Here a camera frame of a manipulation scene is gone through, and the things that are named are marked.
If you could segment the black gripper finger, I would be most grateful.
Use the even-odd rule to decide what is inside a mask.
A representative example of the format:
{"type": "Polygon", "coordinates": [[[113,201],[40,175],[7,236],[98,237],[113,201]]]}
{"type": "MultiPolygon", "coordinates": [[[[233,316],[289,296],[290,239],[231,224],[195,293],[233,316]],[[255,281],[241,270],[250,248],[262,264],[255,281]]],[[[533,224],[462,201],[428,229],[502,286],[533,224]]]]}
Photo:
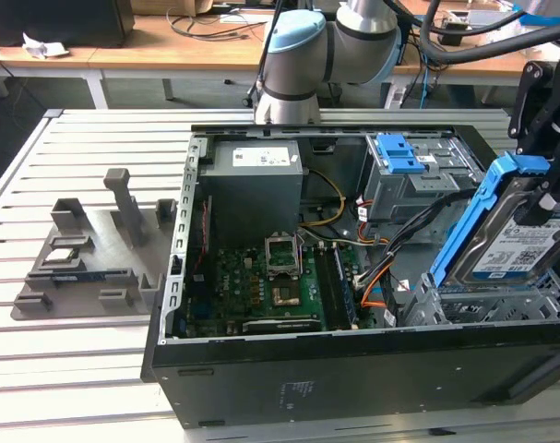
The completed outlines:
{"type": "Polygon", "coordinates": [[[548,171],[529,195],[523,208],[521,224],[541,226],[560,208],[560,154],[550,162],[548,171]]]}
{"type": "Polygon", "coordinates": [[[553,130],[546,104],[552,96],[554,68],[547,62],[529,61],[523,68],[507,134],[517,141],[516,151],[549,157],[553,130]]]}

